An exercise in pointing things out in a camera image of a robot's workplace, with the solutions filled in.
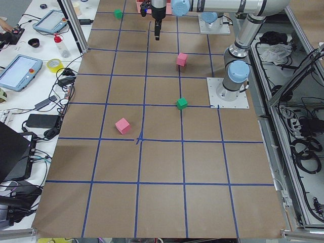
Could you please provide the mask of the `green foam cube far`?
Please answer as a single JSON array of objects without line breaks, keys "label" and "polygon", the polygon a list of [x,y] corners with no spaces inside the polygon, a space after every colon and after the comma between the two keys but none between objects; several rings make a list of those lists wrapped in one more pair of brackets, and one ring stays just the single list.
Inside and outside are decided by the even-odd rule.
[{"label": "green foam cube far", "polygon": [[121,19],[123,17],[123,12],[120,9],[115,9],[114,16],[116,19]]}]

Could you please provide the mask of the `green foam cube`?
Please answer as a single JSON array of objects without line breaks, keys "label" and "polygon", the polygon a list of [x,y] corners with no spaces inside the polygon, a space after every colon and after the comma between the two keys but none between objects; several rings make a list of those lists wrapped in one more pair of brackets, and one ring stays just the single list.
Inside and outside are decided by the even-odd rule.
[{"label": "green foam cube", "polygon": [[178,110],[183,110],[184,108],[187,107],[188,102],[184,97],[182,97],[177,100],[176,105],[177,105]]},{"label": "green foam cube", "polygon": [[115,9],[114,16],[116,19],[121,19],[123,17],[123,12],[120,9]]}]

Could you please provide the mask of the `pink foam cube upper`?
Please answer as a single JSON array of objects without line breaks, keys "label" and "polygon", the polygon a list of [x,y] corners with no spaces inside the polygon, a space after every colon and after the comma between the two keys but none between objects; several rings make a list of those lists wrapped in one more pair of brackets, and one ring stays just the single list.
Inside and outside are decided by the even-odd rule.
[{"label": "pink foam cube upper", "polygon": [[185,67],[186,62],[187,62],[188,55],[185,53],[179,53],[176,59],[176,64],[178,66]]}]

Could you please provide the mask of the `pink foam cube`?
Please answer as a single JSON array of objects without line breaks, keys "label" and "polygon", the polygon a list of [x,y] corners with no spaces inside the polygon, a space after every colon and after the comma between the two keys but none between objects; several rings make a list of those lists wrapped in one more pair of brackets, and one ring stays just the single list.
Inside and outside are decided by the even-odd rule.
[{"label": "pink foam cube", "polygon": [[122,135],[126,134],[131,129],[130,123],[125,118],[121,118],[117,121],[115,127]]},{"label": "pink foam cube", "polygon": [[176,64],[178,66],[185,67],[186,62],[187,62],[188,55],[185,53],[179,53],[176,59]]}]

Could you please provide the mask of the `green foam cube centre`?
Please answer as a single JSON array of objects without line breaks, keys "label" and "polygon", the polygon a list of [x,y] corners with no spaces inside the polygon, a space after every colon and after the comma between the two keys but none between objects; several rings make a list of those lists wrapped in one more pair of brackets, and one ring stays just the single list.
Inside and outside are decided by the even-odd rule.
[{"label": "green foam cube centre", "polygon": [[187,107],[188,102],[184,97],[182,97],[177,100],[176,105],[177,105],[178,110],[183,110],[184,108]]}]

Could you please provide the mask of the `clear bottle red cap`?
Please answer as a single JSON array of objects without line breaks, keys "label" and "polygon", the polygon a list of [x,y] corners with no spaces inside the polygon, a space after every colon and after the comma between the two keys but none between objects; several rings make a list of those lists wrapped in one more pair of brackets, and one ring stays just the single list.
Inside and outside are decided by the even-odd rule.
[{"label": "clear bottle red cap", "polygon": [[63,58],[68,58],[70,56],[70,52],[65,43],[63,42],[63,39],[58,34],[54,34],[54,42],[61,56]]}]

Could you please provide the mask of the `blue teach pendant upper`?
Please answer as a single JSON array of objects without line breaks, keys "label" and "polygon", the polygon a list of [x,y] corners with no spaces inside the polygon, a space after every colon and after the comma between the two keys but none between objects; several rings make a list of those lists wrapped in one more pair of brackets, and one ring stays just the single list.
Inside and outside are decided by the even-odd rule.
[{"label": "blue teach pendant upper", "polygon": [[33,29],[47,34],[55,34],[60,32],[67,25],[62,11],[50,10],[37,23],[33,24]]}]

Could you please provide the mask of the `blue teach pendant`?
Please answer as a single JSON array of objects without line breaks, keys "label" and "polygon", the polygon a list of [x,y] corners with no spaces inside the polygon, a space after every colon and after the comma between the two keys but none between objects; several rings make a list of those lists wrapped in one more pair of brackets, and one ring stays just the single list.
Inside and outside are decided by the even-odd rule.
[{"label": "blue teach pendant", "polygon": [[33,24],[33,29],[47,34],[55,34],[60,32],[67,25],[62,11],[50,10],[37,23]]},{"label": "blue teach pendant", "polygon": [[17,55],[1,73],[1,87],[20,92],[35,78],[42,65],[40,59]]}]

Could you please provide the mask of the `pink foam cube lower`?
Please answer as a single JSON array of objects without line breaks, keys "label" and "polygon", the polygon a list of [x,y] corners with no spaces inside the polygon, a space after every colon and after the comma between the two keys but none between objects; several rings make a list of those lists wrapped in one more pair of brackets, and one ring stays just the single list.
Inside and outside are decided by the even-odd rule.
[{"label": "pink foam cube lower", "polygon": [[115,127],[122,135],[126,134],[131,129],[130,123],[125,118],[121,118],[117,121]]}]

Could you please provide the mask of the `yellow tape roll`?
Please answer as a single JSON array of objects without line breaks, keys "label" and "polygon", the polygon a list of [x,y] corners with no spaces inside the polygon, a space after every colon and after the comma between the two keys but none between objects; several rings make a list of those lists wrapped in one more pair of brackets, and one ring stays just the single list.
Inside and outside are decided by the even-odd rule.
[{"label": "yellow tape roll", "polygon": [[64,65],[60,59],[51,59],[47,62],[47,68],[51,73],[56,73],[58,71],[63,70]]}]

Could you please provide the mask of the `crumpled white cloth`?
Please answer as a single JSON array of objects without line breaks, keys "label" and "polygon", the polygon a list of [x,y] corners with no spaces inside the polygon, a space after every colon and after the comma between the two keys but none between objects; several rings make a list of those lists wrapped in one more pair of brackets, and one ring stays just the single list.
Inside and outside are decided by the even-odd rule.
[{"label": "crumpled white cloth", "polygon": [[275,65],[285,64],[288,56],[292,53],[292,46],[285,44],[277,44],[267,46],[260,58],[264,62],[272,62]]}]

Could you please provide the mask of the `small black bowl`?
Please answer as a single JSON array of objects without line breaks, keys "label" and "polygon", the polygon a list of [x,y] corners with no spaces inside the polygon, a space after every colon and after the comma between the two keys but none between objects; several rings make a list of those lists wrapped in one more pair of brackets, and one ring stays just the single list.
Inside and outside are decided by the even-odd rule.
[{"label": "small black bowl", "polygon": [[40,41],[38,38],[32,38],[28,41],[28,44],[33,48],[38,48],[40,46]]}]

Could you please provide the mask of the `blue teach pendant lower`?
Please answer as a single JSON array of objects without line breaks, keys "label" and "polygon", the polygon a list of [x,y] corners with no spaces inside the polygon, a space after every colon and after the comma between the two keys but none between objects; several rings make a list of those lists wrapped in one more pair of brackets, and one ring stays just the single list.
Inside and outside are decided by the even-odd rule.
[{"label": "blue teach pendant lower", "polygon": [[1,87],[20,92],[35,78],[42,65],[40,59],[17,55],[1,73]]}]

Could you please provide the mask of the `black power adapter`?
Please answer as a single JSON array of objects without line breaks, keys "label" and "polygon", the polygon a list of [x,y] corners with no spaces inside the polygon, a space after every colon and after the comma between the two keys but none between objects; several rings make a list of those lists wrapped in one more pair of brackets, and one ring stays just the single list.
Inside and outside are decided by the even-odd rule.
[{"label": "black power adapter", "polygon": [[29,128],[54,128],[59,121],[58,115],[52,114],[30,114],[26,126]]}]

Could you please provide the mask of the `black laptop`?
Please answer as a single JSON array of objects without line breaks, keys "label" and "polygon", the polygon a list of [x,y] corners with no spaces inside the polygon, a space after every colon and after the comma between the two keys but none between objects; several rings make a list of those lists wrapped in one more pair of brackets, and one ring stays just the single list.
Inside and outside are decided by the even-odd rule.
[{"label": "black laptop", "polygon": [[1,182],[21,181],[31,175],[36,134],[18,133],[1,123]]}]

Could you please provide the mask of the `aluminium frame post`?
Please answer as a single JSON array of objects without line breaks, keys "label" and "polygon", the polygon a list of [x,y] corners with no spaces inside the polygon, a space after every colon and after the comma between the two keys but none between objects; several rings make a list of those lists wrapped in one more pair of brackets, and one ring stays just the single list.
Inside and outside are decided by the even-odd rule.
[{"label": "aluminium frame post", "polygon": [[85,35],[82,31],[79,19],[77,18],[76,12],[73,8],[72,1],[70,0],[57,0],[57,3],[67,20],[67,23],[70,27],[72,36],[75,40],[77,48],[81,54],[84,54],[88,51],[88,43],[86,41]]}]

